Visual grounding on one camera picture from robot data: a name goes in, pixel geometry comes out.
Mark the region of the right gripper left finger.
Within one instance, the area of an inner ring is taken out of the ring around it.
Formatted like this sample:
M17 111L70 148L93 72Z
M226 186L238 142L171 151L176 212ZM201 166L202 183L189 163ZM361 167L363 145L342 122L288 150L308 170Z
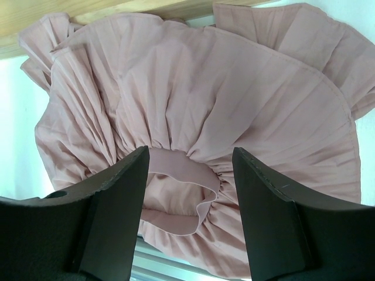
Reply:
M1 198L1 279L130 280L148 168L143 146L45 198Z

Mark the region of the pink pleated skirt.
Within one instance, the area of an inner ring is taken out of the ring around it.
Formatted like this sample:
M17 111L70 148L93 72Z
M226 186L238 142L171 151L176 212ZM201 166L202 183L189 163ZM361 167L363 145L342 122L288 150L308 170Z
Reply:
M361 201L356 120L374 108L374 44L308 4L215 5L193 28L143 13L73 25L22 70L49 95L35 128L55 190L150 149L139 234L218 275L247 275L232 152Z

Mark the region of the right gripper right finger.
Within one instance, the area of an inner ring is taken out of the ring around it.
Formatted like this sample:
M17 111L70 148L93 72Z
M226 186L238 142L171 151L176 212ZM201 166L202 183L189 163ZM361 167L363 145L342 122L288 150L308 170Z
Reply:
M232 156L252 280L373 280L374 208Z

